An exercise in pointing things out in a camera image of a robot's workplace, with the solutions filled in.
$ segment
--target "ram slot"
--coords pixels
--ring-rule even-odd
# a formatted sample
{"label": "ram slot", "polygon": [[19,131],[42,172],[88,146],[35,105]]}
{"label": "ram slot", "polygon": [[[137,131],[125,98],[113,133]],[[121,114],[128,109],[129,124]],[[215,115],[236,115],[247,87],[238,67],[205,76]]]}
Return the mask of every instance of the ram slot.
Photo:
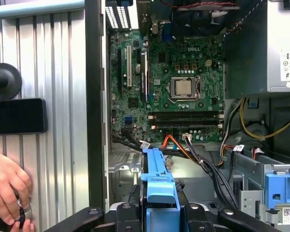
{"label": "ram slot", "polygon": [[220,126],[218,111],[149,112],[148,123],[152,129]]}

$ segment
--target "cpu socket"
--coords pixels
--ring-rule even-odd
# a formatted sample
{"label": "cpu socket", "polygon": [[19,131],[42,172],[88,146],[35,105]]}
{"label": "cpu socket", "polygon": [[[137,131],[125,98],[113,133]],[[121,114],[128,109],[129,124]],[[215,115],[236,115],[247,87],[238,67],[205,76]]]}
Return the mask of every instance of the cpu socket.
{"label": "cpu socket", "polygon": [[172,77],[171,99],[198,100],[201,94],[200,77]]}

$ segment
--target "circuit board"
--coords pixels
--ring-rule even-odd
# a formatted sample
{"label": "circuit board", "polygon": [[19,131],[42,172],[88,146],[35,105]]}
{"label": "circuit board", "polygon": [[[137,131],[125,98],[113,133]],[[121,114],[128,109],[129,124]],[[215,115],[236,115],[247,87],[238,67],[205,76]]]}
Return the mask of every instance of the circuit board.
{"label": "circuit board", "polygon": [[[148,51],[148,97],[142,99],[140,54]],[[164,42],[138,31],[111,36],[112,131],[127,125],[136,140],[161,143],[166,133],[191,135],[194,143],[221,140],[217,126],[156,129],[152,113],[223,112],[223,48],[220,35]],[[130,60],[132,72],[127,65]]]}

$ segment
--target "green motherboard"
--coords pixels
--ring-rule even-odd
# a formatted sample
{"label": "green motherboard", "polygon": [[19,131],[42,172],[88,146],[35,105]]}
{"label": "green motherboard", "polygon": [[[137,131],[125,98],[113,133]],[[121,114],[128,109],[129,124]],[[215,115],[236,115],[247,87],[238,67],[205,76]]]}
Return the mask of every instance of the green motherboard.
{"label": "green motherboard", "polygon": [[[158,143],[167,133],[179,140],[189,134],[194,143],[221,140],[221,35],[164,42],[160,35],[117,32],[110,52],[112,133],[130,128],[134,139]],[[162,122],[153,123],[158,117]]]}

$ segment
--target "pci slot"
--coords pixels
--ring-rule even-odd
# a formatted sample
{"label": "pci slot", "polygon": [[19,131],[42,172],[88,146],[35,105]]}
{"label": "pci slot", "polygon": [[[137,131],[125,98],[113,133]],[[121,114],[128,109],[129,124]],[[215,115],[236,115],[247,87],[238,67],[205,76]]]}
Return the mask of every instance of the pci slot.
{"label": "pci slot", "polygon": [[127,46],[127,87],[132,87],[132,47]]}

